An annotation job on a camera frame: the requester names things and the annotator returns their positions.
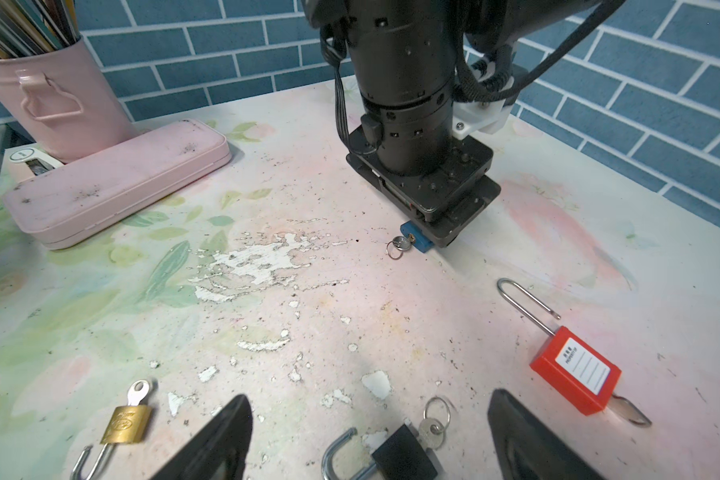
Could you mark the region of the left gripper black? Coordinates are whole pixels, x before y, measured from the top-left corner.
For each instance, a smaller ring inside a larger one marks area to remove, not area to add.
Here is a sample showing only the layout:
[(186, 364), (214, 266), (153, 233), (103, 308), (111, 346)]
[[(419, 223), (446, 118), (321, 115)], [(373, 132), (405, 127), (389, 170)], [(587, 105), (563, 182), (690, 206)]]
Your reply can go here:
[(501, 192), (487, 176), (494, 151), (443, 127), (392, 126), (374, 152), (359, 127), (349, 143), (350, 166), (438, 247), (450, 245)]

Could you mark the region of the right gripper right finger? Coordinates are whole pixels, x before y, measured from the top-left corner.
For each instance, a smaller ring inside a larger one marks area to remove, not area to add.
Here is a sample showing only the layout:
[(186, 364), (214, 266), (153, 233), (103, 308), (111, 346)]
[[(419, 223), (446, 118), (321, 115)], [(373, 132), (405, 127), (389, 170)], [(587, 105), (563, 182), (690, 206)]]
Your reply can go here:
[(504, 479), (603, 479), (508, 390), (493, 391), (487, 418)]

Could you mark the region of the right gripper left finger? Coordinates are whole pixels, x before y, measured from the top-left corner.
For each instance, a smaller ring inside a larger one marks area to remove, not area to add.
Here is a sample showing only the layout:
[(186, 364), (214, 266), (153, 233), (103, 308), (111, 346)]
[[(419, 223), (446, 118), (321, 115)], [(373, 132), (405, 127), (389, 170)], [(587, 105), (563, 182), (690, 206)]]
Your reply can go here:
[(249, 399), (244, 394), (237, 395), (152, 479), (243, 479), (252, 434)]

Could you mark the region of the blue padlock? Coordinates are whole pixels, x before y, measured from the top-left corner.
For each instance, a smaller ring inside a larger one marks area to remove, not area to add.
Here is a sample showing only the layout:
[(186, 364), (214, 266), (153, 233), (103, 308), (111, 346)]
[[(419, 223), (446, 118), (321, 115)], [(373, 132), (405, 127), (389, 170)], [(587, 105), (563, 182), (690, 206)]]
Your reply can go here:
[(424, 235), (423, 231), (413, 221), (402, 224), (400, 232), (402, 236), (408, 239), (412, 247), (421, 253), (427, 253), (434, 247), (434, 243)]

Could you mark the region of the silver key of blue padlock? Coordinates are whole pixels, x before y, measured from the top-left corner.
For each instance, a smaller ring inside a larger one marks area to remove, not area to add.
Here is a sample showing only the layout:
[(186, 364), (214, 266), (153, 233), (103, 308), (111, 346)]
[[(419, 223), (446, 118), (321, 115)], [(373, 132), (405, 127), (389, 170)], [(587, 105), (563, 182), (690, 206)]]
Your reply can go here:
[(398, 235), (387, 243), (386, 254), (392, 260), (400, 260), (411, 248), (410, 240), (405, 236)]

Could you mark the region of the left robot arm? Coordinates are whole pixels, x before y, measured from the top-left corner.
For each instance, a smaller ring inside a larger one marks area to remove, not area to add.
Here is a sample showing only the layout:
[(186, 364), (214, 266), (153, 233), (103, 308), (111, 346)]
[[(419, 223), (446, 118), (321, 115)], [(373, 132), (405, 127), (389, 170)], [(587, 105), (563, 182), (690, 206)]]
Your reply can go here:
[(364, 112), (350, 128), (335, 88), (348, 164), (444, 248), (500, 194), (493, 152), (459, 104), (511, 111), (520, 92), (619, 8), (616, 1), (306, 1), (324, 60), (350, 60)]

